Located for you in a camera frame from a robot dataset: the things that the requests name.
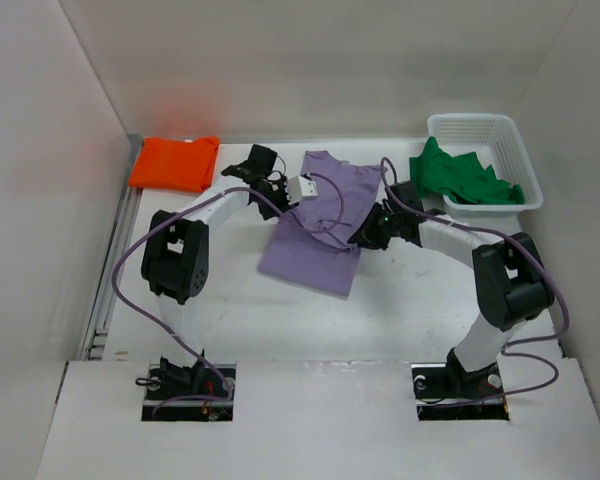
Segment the lavender t-shirt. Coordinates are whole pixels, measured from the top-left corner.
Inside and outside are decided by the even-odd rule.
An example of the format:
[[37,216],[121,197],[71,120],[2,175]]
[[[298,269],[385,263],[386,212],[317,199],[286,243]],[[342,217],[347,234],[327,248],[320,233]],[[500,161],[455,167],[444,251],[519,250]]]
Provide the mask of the lavender t-shirt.
[[349,241],[377,198],[381,169],[352,165],[327,151],[307,151],[302,174],[316,174],[318,196],[279,220],[258,271],[276,280],[349,296],[361,249]]

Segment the green t-shirt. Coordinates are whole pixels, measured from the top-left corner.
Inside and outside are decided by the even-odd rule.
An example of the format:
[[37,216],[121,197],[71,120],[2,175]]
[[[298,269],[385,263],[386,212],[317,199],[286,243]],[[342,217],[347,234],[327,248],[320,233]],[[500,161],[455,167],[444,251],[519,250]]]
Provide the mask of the green t-shirt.
[[434,137],[427,139],[418,156],[409,159],[409,171],[420,198],[437,194],[461,205],[525,202],[521,186],[499,179],[492,166],[482,166],[475,152],[452,156],[439,147]]

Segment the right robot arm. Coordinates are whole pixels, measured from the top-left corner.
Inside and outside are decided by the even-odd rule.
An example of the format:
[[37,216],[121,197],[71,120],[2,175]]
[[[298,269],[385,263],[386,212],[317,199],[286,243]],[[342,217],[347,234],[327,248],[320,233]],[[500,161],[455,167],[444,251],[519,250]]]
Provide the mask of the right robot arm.
[[439,209],[425,209],[407,181],[390,186],[386,199],[372,206],[349,241],[363,249],[385,250],[394,238],[468,266],[479,309],[443,365],[413,368],[416,398],[423,403],[464,403],[501,393],[498,355],[517,330],[555,300],[538,270],[540,256],[531,237],[519,232],[505,239],[458,224]]

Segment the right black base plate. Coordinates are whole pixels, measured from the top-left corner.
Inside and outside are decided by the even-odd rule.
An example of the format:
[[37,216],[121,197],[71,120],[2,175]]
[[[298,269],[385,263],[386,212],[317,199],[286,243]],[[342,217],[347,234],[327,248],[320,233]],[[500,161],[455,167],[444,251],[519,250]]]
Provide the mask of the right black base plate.
[[422,421],[508,421],[506,402],[485,397],[503,392],[496,363],[453,380],[444,364],[416,364],[412,367],[416,412]]

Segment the orange t-shirt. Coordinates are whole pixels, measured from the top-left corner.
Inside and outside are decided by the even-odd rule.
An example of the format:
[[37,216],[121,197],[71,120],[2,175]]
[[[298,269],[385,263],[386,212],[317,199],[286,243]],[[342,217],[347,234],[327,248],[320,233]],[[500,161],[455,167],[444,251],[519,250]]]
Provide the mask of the orange t-shirt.
[[128,185],[139,189],[203,193],[213,182],[220,145],[216,136],[193,141],[146,138]]

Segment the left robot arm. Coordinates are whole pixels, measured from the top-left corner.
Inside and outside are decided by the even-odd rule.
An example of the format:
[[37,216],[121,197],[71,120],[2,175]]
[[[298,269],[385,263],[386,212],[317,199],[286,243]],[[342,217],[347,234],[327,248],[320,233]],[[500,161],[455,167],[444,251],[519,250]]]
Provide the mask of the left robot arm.
[[151,218],[150,230],[143,241],[141,277],[155,294],[158,316],[147,317],[191,354],[205,373],[220,382],[214,392],[230,398],[234,382],[205,359],[183,338],[177,323],[186,303],[201,293],[209,275],[210,236],[233,214],[255,204],[265,219],[290,209],[288,179],[274,172],[278,154],[254,144],[247,159],[222,170],[220,178],[189,205],[176,210],[159,210]]

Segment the aluminium rail left edge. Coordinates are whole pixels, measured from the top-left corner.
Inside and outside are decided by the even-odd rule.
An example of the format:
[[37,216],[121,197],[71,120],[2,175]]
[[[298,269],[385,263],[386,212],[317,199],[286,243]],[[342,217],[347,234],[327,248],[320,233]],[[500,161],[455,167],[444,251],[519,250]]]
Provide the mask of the aluminium rail left edge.
[[144,144],[140,134],[129,134],[130,154],[123,176],[122,188],[107,244],[97,290],[87,317],[83,339],[77,352],[78,360],[101,360],[115,306],[111,287],[113,268],[129,246],[142,191],[128,186],[133,167]]

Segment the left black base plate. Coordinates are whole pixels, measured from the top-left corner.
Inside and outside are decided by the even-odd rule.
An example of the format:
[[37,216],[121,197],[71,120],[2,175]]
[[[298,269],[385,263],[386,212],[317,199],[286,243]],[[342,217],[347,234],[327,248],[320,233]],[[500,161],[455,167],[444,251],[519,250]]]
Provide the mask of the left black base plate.
[[230,422],[234,403],[221,379],[200,362],[177,366],[165,358],[135,379],[143,389],[145,422]]

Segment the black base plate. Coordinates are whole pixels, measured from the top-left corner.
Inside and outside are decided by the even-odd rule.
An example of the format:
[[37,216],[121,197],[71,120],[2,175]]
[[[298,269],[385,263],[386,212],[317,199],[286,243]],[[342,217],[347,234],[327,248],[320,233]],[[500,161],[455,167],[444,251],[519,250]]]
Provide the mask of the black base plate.
[[200,362],[177,366],[165,358],[135,379],[143,389],[145,422],[230,422],[234,403],[221,379]]
[[506,402],[485,397],[503,392],[496,363],[453,380],[444,364],[416,364],[412,367],[416,412],[422,421],[508,421]]

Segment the white plastic bin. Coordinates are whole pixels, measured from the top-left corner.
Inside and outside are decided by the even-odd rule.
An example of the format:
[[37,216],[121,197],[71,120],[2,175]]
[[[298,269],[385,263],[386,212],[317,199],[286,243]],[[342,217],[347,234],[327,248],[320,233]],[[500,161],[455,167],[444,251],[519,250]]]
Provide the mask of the white plastic bin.
[[428,118],[427,128],[443,151],[452,156],[475,153],[483,167],[491,167],[498,179],[520,186],[524,195],[524,202],[518,205],[466,205],[445,196],[445,210],[450,215],[509,217],[543,205],[535,170],[510,117],[491,113],[434,114]]

